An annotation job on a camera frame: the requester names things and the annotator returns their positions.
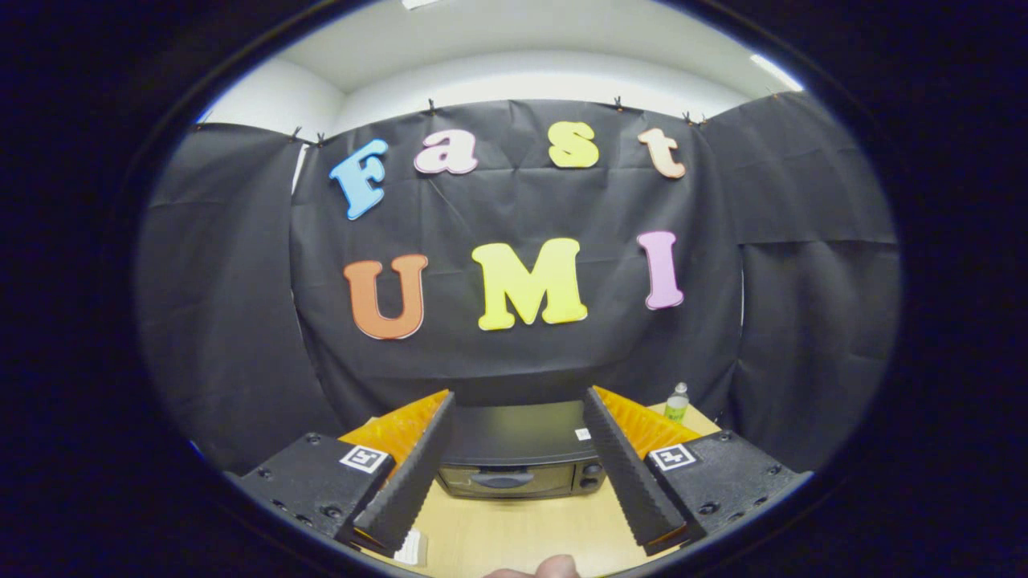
plastic bottle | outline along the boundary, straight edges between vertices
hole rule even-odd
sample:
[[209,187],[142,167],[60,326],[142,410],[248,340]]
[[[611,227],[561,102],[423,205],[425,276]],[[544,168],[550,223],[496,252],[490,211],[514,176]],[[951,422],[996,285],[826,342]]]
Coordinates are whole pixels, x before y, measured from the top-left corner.
[[674,393],[671,397],[667,398],[667,403],[664,404],[664,417],[672,422],[682,423],[682,419],[686,416],[686,408],[689,407],[689,395],[686,393],[685,383],[674,386]]

hand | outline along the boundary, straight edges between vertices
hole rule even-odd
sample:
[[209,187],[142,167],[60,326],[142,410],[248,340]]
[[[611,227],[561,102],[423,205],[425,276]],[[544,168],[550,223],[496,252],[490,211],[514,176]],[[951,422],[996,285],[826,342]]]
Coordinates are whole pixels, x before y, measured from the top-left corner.
[[567,554],[550,556],[539,565],[535,574],[525,574],[516,570],[497,570],[482,578],[582,578],[575,569],[575,558]]

letter f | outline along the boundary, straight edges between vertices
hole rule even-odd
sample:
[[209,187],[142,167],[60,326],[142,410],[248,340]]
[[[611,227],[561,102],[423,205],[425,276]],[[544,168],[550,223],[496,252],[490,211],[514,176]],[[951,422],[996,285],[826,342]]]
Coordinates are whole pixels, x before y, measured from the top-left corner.
[[[386,168],[376,154],[384,154],[389,150],[389,145],[381,139],[375,139],[364,145],[345,160],[335,166],[328,174],[330,179],[339,181],[342,193],[350,203],[346,211],[346,218],[354,220],[374,207],[386,195],[380,188],[371,188],[368,179],[376,183],[382,182],[386,178]],[[361,160],[368,160],[361,167]]]

black curtain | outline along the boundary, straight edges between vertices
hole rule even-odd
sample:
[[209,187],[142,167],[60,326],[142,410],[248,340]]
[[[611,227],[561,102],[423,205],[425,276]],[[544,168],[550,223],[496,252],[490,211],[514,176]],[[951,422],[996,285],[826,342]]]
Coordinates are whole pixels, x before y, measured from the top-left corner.
[[143,351],[169,411],[242,473],[309,430],[341,432],[303,349],[289,282],[299,143],[226,124],[190,132],[143,219]]
[[[599,160],[560,169],[548,154],[554,122],[588,123]],[[638,135],[652,128],[677,141],[685,177],[661,176]],[[477,138],[471,173],[425,175],[413,158],[437,131]],[[332,169],[372,139],[381,156],[383,200],[356,220]],[[441,388],[462,404],[523,404],[581,397],[598,384],[644,403],[662,401],[680,381],[718,414],[739,337],[741,261],[715,157],[697,125],[681,118],[598,104],[490,102],[382,120],[313,147],[293,196],[293,291],[308,350],[347,427]],[[685,302],[650,311],[639,233],[670,230]],[[531,268],[549,239],[572,238],[588,317],[483,331],[481,266],[472,250],[509,244]],[[348,263],[382,263],[382,315],[400,312],[400,255],[428,256],[425,321],[402,340],[364,335],[351,312]]]
[[[588,123],[599,160],[560,169],[549,127]],[[654,168],[659,128],[687,172]],[[425,137],[477,138],[471,173],[426,175]],[[383,200],[355,220],[332,169],[373,139]],[[201,450],[245,469],[307,430],[326,433],[450,388],[462,404],[578,398],[597,384],[645,404],[675,383],[694,404],[794,469],[847,438],[884,371],[898,315],[898,253],[873,169],[805,94],[703,123],[562,101],[490,102],[375,122],[311,146],[228,125],[183,143],[149,210],[140,258],[144,344],[172,412]],[[635,238],[670,230],[685,301],[651,311]],[[507,243],[529,269],[572,238],[582,321],[483,331],[475,247]],[[425,319],[373,339],[343,268],[376,260],[382,315],[401,311],[390,264],[418,253]]]
[[900,257],[857,144],[806,93],[747,103],[704,136],[729,194],[744,324],[723,427],[793,469],[855,430],[898,323]]

orange letter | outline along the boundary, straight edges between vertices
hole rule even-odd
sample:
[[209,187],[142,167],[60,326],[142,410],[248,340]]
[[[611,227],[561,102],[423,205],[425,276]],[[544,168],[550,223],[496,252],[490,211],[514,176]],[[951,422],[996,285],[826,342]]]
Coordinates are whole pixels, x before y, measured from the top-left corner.
[[378,261],[358,261],[346,265],[342,276],[350,281],[350,302],[354,322],[365,335],[375,339],[403,339],[413,335],[425,320],[421,296],[421,269],[429,265],[425,255],[403,255],[393,259],[393,270],[400,275],[403,313],[387,319],[378,312],[375,280],[382,272]]

